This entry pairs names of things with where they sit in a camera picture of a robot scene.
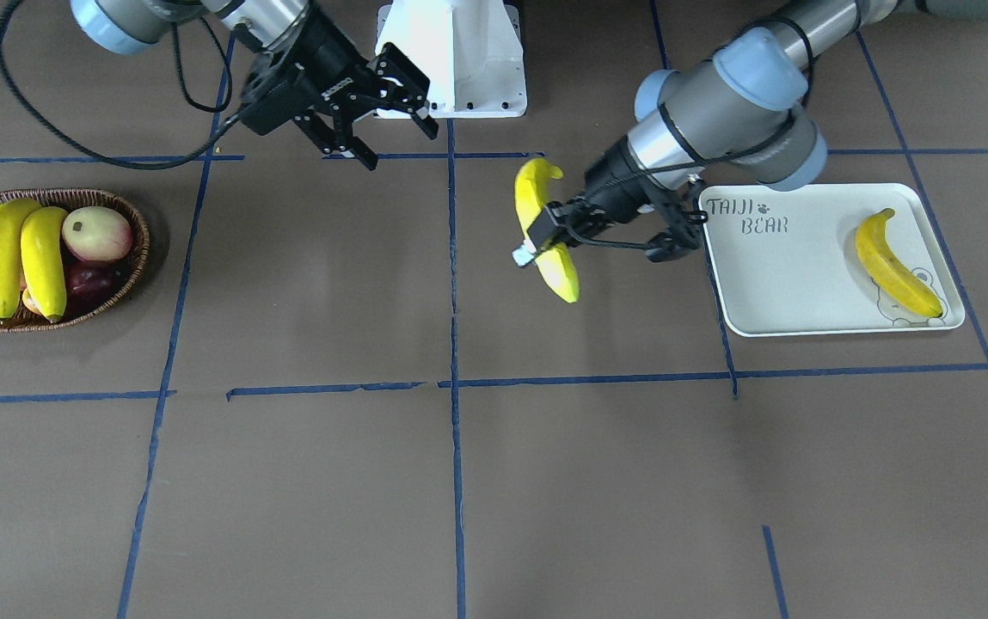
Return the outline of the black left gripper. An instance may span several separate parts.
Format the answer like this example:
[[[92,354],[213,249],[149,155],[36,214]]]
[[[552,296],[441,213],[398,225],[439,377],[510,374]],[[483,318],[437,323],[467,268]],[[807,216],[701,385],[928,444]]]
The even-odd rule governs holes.
[[[686,169],[676,169],[676,173],[678,187],[670,188],[655,180],[659,172],[641,164],[628,138],[619,138],[586,171],[584,191],[575,200],[567,203],[554,200],[541,205],[536,201],[514,200],[524,240],[511,251],[511,259],[516,267],[525,269],[559,243],[568,248],[587,244],[604,249],[647,250],[647,242],[612,242],[601,239],[601,235],[617,224],[630,224],[640,216],[640,208],[651,206],[647,184],[682,192],[687,177],[697,174]]]

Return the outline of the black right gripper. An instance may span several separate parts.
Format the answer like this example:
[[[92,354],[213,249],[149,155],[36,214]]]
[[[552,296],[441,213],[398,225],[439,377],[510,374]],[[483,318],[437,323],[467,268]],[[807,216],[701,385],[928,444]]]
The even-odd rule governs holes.
[[[324,10],[308,9],[293,34],[251,64],[241,91],[241,122],[266,136],[294,119],[324,156],[352,158],[375,171],[378,154],[353,134],[352,122],[369,113],[396,111],[435,140],[439,125],[431,117],[430,85],[430,78],[394,43],[364,58]],[[316,114],[336,111],[343,118],[340,128]]]

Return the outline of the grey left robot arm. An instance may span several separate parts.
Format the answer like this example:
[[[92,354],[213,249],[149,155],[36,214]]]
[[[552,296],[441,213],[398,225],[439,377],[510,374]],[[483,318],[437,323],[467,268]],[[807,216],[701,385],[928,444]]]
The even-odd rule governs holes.
[[[746,24],[693,70],[658,70],[635,95],[636,125],[586,172],[572,199],[525,215],[518,267],[569,249],[642,252],[653,262],[697,251],[707,220],[694,175],[719,163],[787,192],[812,183],[828,149],[807,113],[817,58],[893,13],[988,22],[988,1],[792,1]]]

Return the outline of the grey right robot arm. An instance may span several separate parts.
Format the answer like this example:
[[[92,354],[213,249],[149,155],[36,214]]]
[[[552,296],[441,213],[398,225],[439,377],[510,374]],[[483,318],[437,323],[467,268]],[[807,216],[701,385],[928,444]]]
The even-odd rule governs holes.
[[[293,123],[325,154],[367,169],[375,151],[353,133],[381,111],[411,119],[428,138],[430,79],[394,43],[364,55],[317,1],[73,1],[73,19],[98,46],[147,51],[180,25],[219,22],[254,56],[236,120],[258,136]]]

